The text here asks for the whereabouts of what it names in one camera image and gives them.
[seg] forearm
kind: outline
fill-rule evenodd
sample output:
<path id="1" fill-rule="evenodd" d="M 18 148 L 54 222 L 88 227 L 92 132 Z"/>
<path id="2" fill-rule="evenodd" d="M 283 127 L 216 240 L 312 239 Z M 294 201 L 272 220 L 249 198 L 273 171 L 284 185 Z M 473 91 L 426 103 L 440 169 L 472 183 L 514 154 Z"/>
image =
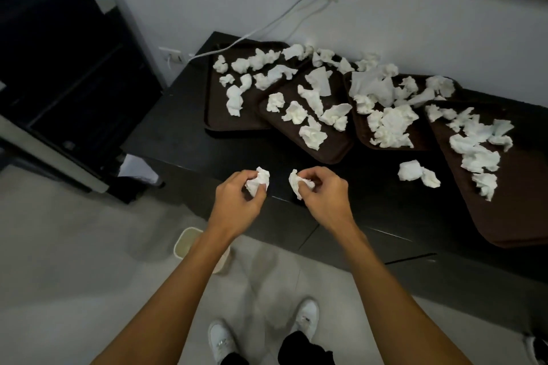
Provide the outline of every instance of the forearm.
<path id="1" fill-rule="evenodd" d="M 375 255 L 353 224 L 335 238 L 350 263 L 371 330 L 386 365 L 470 364 Z"/>
<path id="2" fill-rule="evenodd" d="M 94 364 L 176 364 L 196 308 L 231 237 L 208 228 Z"/>

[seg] black table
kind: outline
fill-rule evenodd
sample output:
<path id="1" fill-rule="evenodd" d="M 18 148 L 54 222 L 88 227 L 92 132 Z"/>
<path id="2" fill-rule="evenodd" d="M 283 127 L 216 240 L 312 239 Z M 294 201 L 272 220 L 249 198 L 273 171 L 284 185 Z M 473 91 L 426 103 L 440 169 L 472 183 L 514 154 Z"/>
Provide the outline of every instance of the black table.
<path id="1" fill-rule="evenodd" d="M 234 40 L 235 36 L 213 32 L 200 52 Z M 317 162 L 293 142 L 274 129 L 228 134 L 205 130 L 207 64 L 207 58 L 188 64 L 123 149 L 220 181 L 234 171 L 261 166 L 271 174 L 269 196 L 302 205 L 289 186 L 289 174 Z M 469 94 L 470 100 L 500 102 L 528 116 L 524 126 L 548 127 L 545 108 L 481 93 Z M 545 147 L 548 141 L 542 141 Z M 420 181 L 399 181 L 399 164 L 413 159 L 434 170 L 442 187 L 432 189 Z M 331 169 L 348 180 L 352 209 L 361 228 L 374 228 L 424 244 L 435 252 L 448 252 L 548 282 L 547 246 L 503 250 L 478 233 L 441 152 L 379 151 L 357 142 Z"/>

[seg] wall socket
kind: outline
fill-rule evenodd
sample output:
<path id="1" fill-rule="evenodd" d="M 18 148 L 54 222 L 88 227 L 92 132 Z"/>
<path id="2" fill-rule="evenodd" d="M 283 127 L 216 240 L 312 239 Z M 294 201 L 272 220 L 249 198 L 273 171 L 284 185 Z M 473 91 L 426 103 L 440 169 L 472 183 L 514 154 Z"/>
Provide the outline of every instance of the wall socket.
<path id="1" fill-rule="evenodd" d="M 162 46 L 159 46 L 158 49 L 162 53 L 162 56 L 167 61 L 169 58 L 170 62 L 173 62 L 175 64 L 184 64 L 185 60 L 181 54 L 180 50 L 174 50 L 171 48 L 164 48 Z"/>

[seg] white trash bin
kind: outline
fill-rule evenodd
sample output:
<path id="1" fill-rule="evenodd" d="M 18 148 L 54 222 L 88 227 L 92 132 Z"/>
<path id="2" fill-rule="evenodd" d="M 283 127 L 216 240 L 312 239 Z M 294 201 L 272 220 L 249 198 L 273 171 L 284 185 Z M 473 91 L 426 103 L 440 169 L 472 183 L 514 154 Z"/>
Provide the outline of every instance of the white trash bin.
<path id="1" fill-rule="evenodd" d="M 202 234 L 202 232 L 202 230 L 194 228 L 193 226 L 184 230 L 181 234 L 181 237 L 179 237 L 179 239 L 177 240 L 175 247 L 173 247 L 173 254 L 175 255 L 175 257 L 181 260 L 185 258 L 185 256 L 188 254 L 188 251 L 190 251 L 190 247 L 192 247 L 192 244 L 194 244 L 196 238 L 198 238 Z M 213 274 L 219 274 L 223 271 L 225 265 L 228 265 L 227 261 L 229 259 L 229 255 L 230 246 L 226 249 L 225 253 L 221 256 L 219 262 L 213 269 Z"/>

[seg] power cord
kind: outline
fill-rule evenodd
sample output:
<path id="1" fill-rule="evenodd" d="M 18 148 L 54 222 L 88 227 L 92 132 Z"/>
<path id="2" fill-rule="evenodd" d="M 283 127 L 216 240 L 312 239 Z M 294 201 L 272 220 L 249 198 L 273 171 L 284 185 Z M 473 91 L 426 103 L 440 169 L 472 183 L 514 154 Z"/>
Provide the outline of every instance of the power cord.
<path id="1" fill-rule="evenodd" d="M 264 29 L 267 29 L 269 28 L 270 26 L 272 26 L 274 23 L 282 20 L 285 16 L 287 16 L 287 14 L 289 12 L 291 12 L 300 2 L 302 2 L 303 0 L 298 0 L 297 2 L 293 3 L 293 5 L 291 5 L 291 7 L 289 9 L 287 9 L 282 15 L 278 16 L 276 19 L 274 19 L 272 22 L 270 22 L 268 25 L 262 27 L 262 28 L 259 28 L 259 29 L 255 29 L 253 32 L 250 32 L 249 34 L 247 35 L 244 35 L 242 36 L 240 39 L 238 39 L 237 41 L 231 43 L 229 46 L 227 46 L 226 48 L 223 48 L 222 50 L 212 50 L 211 52 L 205 52 L 205 53 L 202 53 L 200 55 L 191 55 L 190 59 L 188 60 L 188 62 L 192 61 L 193 59 L 195 58 L 199 58 L 199 57 L 207 57 L 208 55 L 213 55 L 213 54 L 217 54 L 217 53 L 221 53 L 221 52 L 224 52 L 226 50 L 229 50 L 230 48 L 232 48 L 234 45 L 236 45 L 237 43 L 239 42 L 242 42 L 244 39 L 247 39 L 249 38 L 250 36 L 253 36 L 255 35 L 257 32 L 260 32 L 261 30 L 264 30 Z"/>

